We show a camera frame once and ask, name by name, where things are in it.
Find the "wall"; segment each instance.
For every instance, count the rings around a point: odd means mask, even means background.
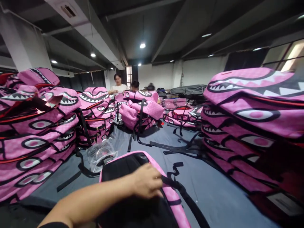
[[[207,85],[210,79],[217,73],[223,72],[227,56],[210,57],[189,61],[176,61],[175,63],[152,66],[151,64],[138,67],[138,81],[140,88],[147,86],[150,82],[155,88],[172,89],[179,87],[181,70],[183,69],[183,85],[190,86],[196,84]]]
[[[183,85],[207,85],[214,75],[224,71],[227,59],[228,55],[185,61]]]

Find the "plastic bag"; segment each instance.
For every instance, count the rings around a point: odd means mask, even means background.
[[[118,151],[114,151],[110,141],[105,139],[87,149],[86,154],[91,171],[97,173],[102,170],[103,165],[117,157]]]

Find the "black shoulder strap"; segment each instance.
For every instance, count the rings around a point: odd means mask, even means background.
[[[193,215],[195,216],[195,218],[201,228],[210,228],[205,216],[200,211],[199,207],[194,202],[194,200],[189,196],[185,187],[181,183],[179,183],[178,181],[169,179],[165,176],[161,176],[161,180],[163,181],[164,184],[169,185],[172,188],[175,188],[176,190],[179,191],[180,195],[182,196],[182,198],[184,199],[186,204],[189,206],[190,210],[192,211]]]

